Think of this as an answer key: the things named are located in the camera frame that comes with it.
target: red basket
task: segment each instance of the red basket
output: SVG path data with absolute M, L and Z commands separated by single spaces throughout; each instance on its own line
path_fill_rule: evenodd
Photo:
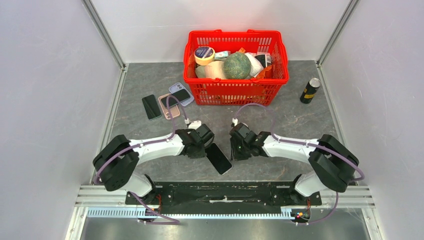
M 197 78 L 194 51 L 210 46 L 216 52 L 266 52 L 272 56 L 272 78 L 211 79 Z M 279 31 L 223 32 L 191 31 L 184 52 L 184 81 L 189 85 L 198 105 L 269 105 L 281 86 L 289 81 L 287 54 Z

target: marble surface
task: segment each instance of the marble surface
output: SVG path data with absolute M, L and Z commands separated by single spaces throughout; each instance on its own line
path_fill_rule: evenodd
M 169 93 L 174 83 L 183 83 L 183 63 L 131 63 L 125 78 L 111 137 L 124 134 L 128 139 L 149 139 L 164 136 L 172 130 L 170 120 L 162 115 L 148 120 L 142 98 Z M 310 104 L 299 101 L 308 80 L 318 78 L 313 61 L 290 61 L 290 79 L 281 87 L 270 104 L 275 111 L 275 133 L 300 139 L 320 138 L 323 134 L 336 136 L 333 119 L 324 91 L 319 89 Z M 230 158 L 232 118 L 240 106 L 199 106 L 195 102 L 185 110 L 190 120 L 201 120 L 215 134 L 214 142 Z M 178 128 L 185 128 L 184 118 L 175 120 Z M 269 131 L 271 116 L 261 107 L 250 106 L 242 110 L 239 121 L 248 124 L 256 133 Z M 297 175 L 312 168 L 306 163 L 280 157 L 252 157 L 233 161 L 233 168 L 219 175 L 207 158 L 189 159 L 186 156 L 169 156 L 140 164 L 138 174 L 148 174 L 154 181 L 292 181 Z

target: melon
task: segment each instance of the melon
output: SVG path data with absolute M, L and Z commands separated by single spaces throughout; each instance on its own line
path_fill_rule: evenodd
M 241 52 L 229 55 L 222 66 L 227 79 L 246 79 L 251 72 L 251 68 L 251 61 Z

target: can top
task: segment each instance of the can top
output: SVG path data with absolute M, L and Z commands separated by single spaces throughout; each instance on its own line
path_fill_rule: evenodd
M 319 88 L 321 86 L 321 81 L 314 77 L 311 80 L 309 80 L 309 85 L 311 85 L 314 88 Z

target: black smartphone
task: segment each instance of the black smartphone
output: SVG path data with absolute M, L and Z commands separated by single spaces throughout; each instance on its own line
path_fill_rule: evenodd
M 181 89 L 179 91 L 174 92 L 173 94 L 171 94 L 172 96 L 176 97 L 176 99 L 178 99 L 178 101 L 181 103 L 184 100 L 187 100 L 190 98 L 190 94 L 187 90 L 185 89 Z M 167 107 L 167 98 L 164 97 L 161 99 L 163 105 L 165 106 L 165 108 Z M 175 106 L 178 102 L 173 99 L 173 98 L 169 98 L 169 107 Z
M 207 159 L 209 159 L 210 163 L 219 174 L 223 175 L 233 167 L 231 162 L 215 143 L 212 143 L 212 145 L 206 148 L 205 152 Z
M 155 95 L 145 96 L 142 99 L 144 109 L 149 120 L 159 118 L 162 115 L 161 110 L 159 109 L 158 102 L 156 101 Z

